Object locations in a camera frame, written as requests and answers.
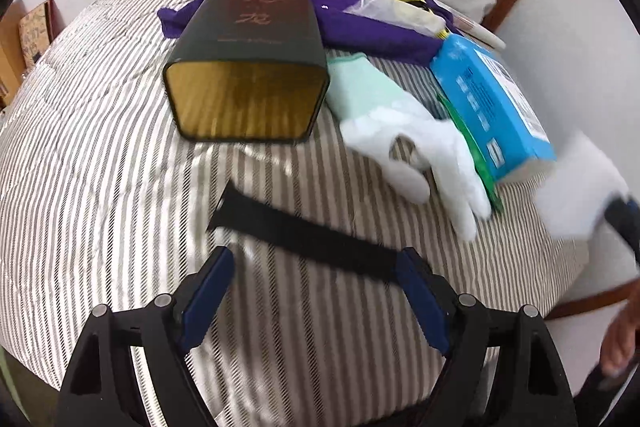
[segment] blue packaging box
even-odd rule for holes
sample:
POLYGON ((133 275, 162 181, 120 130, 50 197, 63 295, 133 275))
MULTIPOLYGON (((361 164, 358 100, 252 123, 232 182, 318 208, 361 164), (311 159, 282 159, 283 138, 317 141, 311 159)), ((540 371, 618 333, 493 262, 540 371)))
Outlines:
POLYGON ((450 35, 431 61, 431 71, 476 140, 495 180, 530 160, 556 159, 540 120, 491 52, 450 35))

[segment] screw head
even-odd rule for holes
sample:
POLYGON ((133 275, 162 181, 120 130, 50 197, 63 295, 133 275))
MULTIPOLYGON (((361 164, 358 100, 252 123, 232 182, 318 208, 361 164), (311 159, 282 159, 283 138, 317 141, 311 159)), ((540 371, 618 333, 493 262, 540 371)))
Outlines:
POLYGON ((91 314, 94 317, 102 317, 107 312, 107 309, 106 304, 98 304, 97 306, 94 306, 93 310, 91 310, 91 314))
POLYGON ((460 304, 462 304, 463 306, 466 306, 467 308, 471 308, 472 306, 476 305, 476 298, 469 294, 469 293, 463 293, 460 294, 458 296, 458 301, 460 302, 460 304))
POLYGON ((161 293, 158 297, 154 299, 154 304, 158 306, 158 308, 164 308, 171 304, 171 295, 168 293, 161 293))
POLYGON ((524 314, 527 315, 527 317, 537 317, 538 316, 538 308, 536 308, 535 306, 531 305, 531 304, 525 304, 524 307, 522 308, 522 311, 524 311, 524 314))

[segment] bed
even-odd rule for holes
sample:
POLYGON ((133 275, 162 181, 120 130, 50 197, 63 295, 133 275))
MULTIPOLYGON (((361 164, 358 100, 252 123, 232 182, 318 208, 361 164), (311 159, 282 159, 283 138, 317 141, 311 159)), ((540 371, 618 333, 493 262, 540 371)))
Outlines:
MULTIPOLYGON (((428 395, 442 359, 401 290, 230 230, 207 233, 228 180, 316 223, 412 245, 489 307, 532 303, 546 314, 586 265, 584 244, 546 235, 531 201, 540 178, 501 185, 505 212, 461 243, 433 180, 428 204, 399 198, 375 164, 345 149, 326 107, 298 146, 185 141, 161 81, 174 41, 156 10, 189 1, 97 0, 38 61, 0 123, 0 343, 53 387, 94 305, 143 306, 224 244, 236 277, 188 355, 219 425, 347 427, 428 395)), ((370 60, 444 116, 427 68, 370 60)), ((144 354, 133 356, 151 425, 163 425, 144 354)))

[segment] white glove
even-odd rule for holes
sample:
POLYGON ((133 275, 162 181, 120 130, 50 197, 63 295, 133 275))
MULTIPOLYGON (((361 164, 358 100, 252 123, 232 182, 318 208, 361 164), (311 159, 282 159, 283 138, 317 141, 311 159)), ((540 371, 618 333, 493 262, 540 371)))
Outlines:
POLYGON ((476 173, 473 158, 460 131, 450 120, 435 120, 410 94, 389 106, 340 122, 345 145, 375 160, 385 180, 412 203, 429 200, 430 188, 421 173, 431 167, 449 219, 460 239, 476 237, 474 214, 491 215, 491 204, 476 173), (389 158, 399 136, 414 142, 410 163, 389 158))

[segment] blue gripper pad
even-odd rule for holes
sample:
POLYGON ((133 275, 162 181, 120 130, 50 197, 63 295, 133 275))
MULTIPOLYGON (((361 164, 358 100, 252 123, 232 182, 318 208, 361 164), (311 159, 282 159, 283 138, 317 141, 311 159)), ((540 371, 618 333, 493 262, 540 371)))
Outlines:
POLYGON ((424 338, 443 356, 449 351, 449 330, 446 315, 420 275, 407 249, 398 253, 396 275, 409 305, 418 319, 424 338))
POLYGON ((221 248, 218 258, 182 313, 180 347, 185 352, 202 343, 235 270, 234 254, 228 248, 221 248))

